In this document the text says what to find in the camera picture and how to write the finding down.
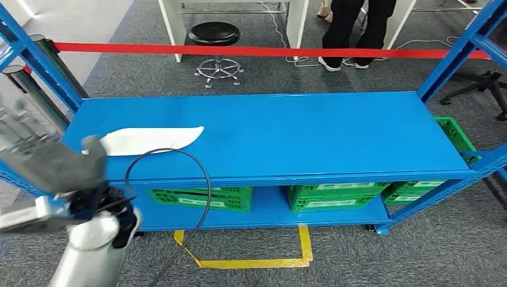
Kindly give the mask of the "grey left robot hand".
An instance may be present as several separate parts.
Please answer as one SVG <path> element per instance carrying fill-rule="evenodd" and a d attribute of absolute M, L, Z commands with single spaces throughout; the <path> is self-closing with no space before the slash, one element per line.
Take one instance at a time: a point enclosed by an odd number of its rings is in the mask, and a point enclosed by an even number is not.
<path fill-rule="evenodd" d="M 106 149 L 96 136 L 81 141 L 86 154 L 71 150 L 19 100 L 1 105 L 1 161 L 51 194 L 88 190 L 105 182 Z"/>

